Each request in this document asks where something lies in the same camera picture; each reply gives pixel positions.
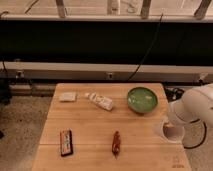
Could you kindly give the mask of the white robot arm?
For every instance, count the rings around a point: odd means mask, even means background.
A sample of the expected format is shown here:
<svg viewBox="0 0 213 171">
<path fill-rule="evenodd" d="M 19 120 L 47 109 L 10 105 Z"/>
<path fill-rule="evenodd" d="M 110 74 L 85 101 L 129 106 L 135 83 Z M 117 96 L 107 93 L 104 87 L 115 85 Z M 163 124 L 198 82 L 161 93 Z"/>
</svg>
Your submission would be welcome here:
<svg viewBox="0 0 213 171">
<path fill-rule="evenodd" d="M 213 83 L 185 91 L 180 99 L 169 103 L 167 116 L 174 125 L 200 119 L 213 127 Z"/>
</svg>

